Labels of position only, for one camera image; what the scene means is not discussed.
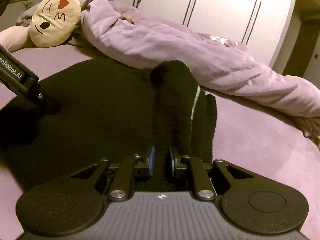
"pink blanket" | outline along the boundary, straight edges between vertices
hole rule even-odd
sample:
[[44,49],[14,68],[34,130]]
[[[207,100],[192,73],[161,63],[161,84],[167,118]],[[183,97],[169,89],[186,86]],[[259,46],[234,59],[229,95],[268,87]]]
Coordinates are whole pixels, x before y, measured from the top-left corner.
[[[123,4],[80,2],[84,37],[105,55],[134,68],[181,60],[200,85],[277,109],[292,116],[304,136],[320,136],[320,90],[307,80],[272,71],[242,44],[227,48],[185,26]],[[28,25],[33,10],[26,11],[17,24]],[[124,19],[128,17],[135,25]]]

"silver bolt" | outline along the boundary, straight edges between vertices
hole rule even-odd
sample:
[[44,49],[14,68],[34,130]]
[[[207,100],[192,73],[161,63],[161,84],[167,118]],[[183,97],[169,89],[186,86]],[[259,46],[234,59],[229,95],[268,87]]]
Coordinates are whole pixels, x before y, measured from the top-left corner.
[[198,195],[203,198],[211,198],[214,196],[214,193],[211,190],[204,189],[200,190]]
[[125,192],[123,190],[113,190],[111,191],[110,196],[114,198],[123,198],[125,197]]

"yellow round pillow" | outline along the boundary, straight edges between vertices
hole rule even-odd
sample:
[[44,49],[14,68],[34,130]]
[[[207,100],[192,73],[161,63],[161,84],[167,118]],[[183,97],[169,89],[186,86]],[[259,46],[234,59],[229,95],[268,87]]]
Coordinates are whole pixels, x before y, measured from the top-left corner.
[[29,26],[29,36],[39,48],[64,43],[80,21],[79,0],[43,0]]

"pillow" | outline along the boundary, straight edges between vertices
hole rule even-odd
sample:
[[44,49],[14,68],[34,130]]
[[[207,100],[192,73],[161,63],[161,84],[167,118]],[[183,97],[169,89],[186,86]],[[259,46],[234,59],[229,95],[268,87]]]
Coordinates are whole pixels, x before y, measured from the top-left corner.
[[64,43],[80,23],[79,0],[43,0],[29,26],[29,35],[39,48]]

